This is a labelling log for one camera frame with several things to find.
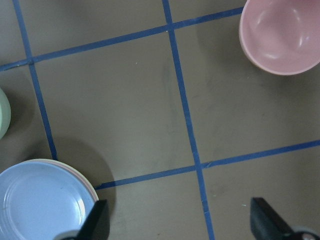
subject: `stacked plate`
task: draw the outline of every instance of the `stacked plate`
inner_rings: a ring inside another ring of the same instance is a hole
[[[90,182],[62,162],[33,159],[14,165],[0,174],[0,239],[74,236],[97,200]]]

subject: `black object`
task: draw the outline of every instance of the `black object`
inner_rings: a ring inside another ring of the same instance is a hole
[[[294,232],[262,197],[251,199],[250,226],[256,240],[320,240],[313,232]]]
[[[61,240],[106,240],[110,233],[109,209],[107,200],[95,202],[77,236]]]

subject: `pink dish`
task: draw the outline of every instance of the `pink dish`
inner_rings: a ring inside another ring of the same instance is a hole
[[[259,68],[277,75],[305,72],[320,62],[320,0],[248,0],[239,38]]]

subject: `light blue bowl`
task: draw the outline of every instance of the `light blue bowl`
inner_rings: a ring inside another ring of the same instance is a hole
[[[6,134],[11,120],[11,108],[8,98],[0,88],[0,139]]]

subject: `grid square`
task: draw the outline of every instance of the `grid square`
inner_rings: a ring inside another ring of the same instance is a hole
[[[263,197],[290,226],[320,232],[319,156],[314,147],[204,169],[216,239],[255,239],[252,197]]]
[[[197,175],[189,172],[99,190],[111,202],[110,240],[208,239]]]
[[[25,59],[24,45],[11,0],[1,1],[0,16],[0,65]]]
[[[295,76],[245,57],[240,16],[176,31],[200,159],[209,162],[317,140],[320,66]]]
[[[36,67],[61,161],[73,154],[59,142],[72,139],[94,149],[115,180],[194,164],[167,33]]]
[[[169,0],[172,20],[179,22],[243,7],[246,0]]]
[[[11,107],[10,126],[0,140],[0,173],[24,160],[51,158],[28,67],[0,72],[0,87]]]
[[[166,23],[161,0],[31,0],[20,4],[34,55]]]

